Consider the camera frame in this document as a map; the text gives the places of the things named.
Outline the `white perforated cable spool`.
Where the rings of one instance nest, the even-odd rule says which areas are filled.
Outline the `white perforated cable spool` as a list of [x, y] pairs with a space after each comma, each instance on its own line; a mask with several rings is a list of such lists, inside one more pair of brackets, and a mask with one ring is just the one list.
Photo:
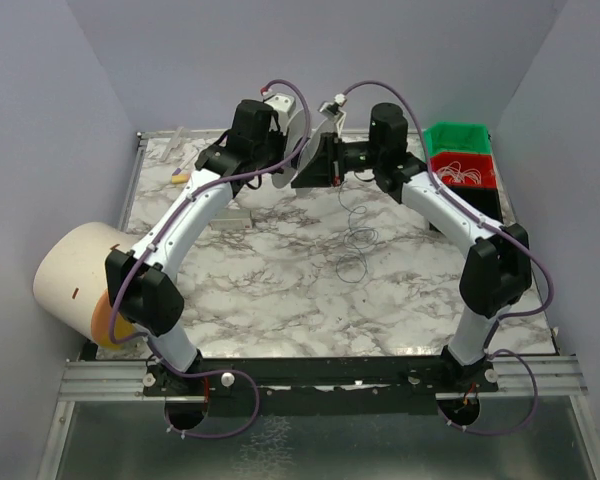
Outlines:
[[[288, 185], [298, 173], [300, 173], [317, 152], [320, 137], [323, 133], [337, 133], [340, 135], [346, 119], [346, 112], [339, 109], [337, 113], [328, 113], [326, 107], [322, 105], [318, 113], [323, 116], [318, 126], [312, 130], [308, 142], [300, 153], [291, 161], [291, 163], [282, 169], [281, 173], [272, 175], [273, 186], [277, 189]], [[301, 109], [294, 113], [288, 123], [289, 142], [285, 154], [290, 153], [301, 140], [305, 124], [305, 110]]]

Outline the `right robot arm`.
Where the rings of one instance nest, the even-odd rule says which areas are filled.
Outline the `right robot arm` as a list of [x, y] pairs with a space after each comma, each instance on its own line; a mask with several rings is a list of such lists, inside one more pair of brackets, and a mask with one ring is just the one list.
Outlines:
[[465, 259], [459, 284], [465, 307], [443, 354], [460, 369], [481, 363], [499, 316], [531, 287], [526, 230], [504, 226], [434, 184], [425, 162], [408, 150], [408, 122], [399, 106], [375, 105], [367, 140], [351, 143], [341, 138], [341, 107], [325, 102], [319, 111], [325, 119], [302, 153], [292, 188], [336, 187], [347, 173], [370, 169], [381, 191], [433, 224]]

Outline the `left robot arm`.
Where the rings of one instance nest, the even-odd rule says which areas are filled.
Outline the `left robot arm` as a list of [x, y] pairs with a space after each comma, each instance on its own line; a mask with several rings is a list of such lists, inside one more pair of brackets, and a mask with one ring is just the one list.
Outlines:
[[195, 169], [174, 204], [128, 251], [113, 250], [105, 259], [109, 303], [134, 324], [156, 355], [175, 370], [189, 372], [199, 349], [180, 322], [184, 298], [176, 286], [187, 253], [210, 221], [247, 184], [245, 173], [279, 163], [300, 136], [304, 112], [292, 96], [268, 94], [243, 100], [231, 127], [202, 150]]

